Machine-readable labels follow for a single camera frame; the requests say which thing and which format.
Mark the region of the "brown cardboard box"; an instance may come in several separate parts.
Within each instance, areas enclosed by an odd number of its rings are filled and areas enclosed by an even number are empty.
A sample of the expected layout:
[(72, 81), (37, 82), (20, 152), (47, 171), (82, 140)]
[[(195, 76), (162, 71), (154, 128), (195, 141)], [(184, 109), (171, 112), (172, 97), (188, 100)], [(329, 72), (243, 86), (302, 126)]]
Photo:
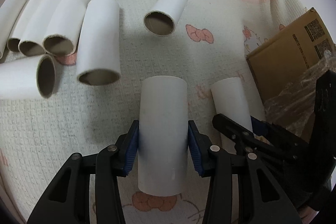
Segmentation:
[(266, 120), (309, 140), (316, 81), (327, 70), (335, 71), (335, 43), (316, 9), (249, 53), (247, 62)]

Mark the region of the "pink cat print sofa cover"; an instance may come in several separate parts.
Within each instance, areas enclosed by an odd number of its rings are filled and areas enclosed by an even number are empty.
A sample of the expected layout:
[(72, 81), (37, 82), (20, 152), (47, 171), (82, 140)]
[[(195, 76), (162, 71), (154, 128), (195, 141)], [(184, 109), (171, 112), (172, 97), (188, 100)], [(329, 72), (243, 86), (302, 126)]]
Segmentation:
[(189, 0), (175, 31), (150, 33), (143, 16), (157, 0), (116, 0), (120, 5), (121, 78), (106, 86), (76, 79), (76, 57), (56, 60), (48, 99), (1, 101), (1, 179), (20, 222), (70, 154), (100, 151), (126, 133), (139, 116), (141, 84), (152, 76), (184, 79), (189, 117), (219, 144), (212, 125), (210, 87), (239, 77), (249, 109), (264, 118), (263, 103), (245, 53), (267, 42), (310, 8), (335, 35), (335, 0)]

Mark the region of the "white cardboard tube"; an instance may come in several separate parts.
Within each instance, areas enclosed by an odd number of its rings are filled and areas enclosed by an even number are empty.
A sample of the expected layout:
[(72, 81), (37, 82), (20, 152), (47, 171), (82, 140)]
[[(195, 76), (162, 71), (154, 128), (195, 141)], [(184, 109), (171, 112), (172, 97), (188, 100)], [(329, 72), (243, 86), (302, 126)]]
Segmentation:
[(19, 13), (17, 20), (15, 21), (9, 38), (7, 40), (7, 47), (9, 51), (19, 52), (19, 42), (26, 30), (26, 27), (31, 20), (33, 14), (41, 4), (42, 0), (27, 0), (21, 12)]
[(179, 22), (188, 0), (157, 0), (144, 16), (148, 31), (158, 36), (172, 34)]
[(220, 80), (211, 86), (217, 114), (223, 114), (244, 128), (253, 131), (248, 102), (238, 77)]
[(25, 57), (1, 64), (1, 99), (34, 100), (52, 96), (56, 81), (50, 55)]
[(54, 56), (76, 51), (84, 15), (91, 0), (61, 0), (47, 27), (43, 46)]
[(15, 21), (26, 0), (5, 0), (0, 10), (0, 51), (1, 58)]
[(60, 1), (41, 0), (19, 42), (18, 48), (22, 54), (25, 56), (37, 56), (46, 52), (43, 40), (52, 15)]
[(154, 76), (142, 83), (139, 110), (138, 188), (158, 197), (183, 191), (187, 174), (187, 83)]
[(78, 82), (108, 85), (121, 77), (120, 6), (116, 0), (91, 0), (80, 32), (76, 59)]

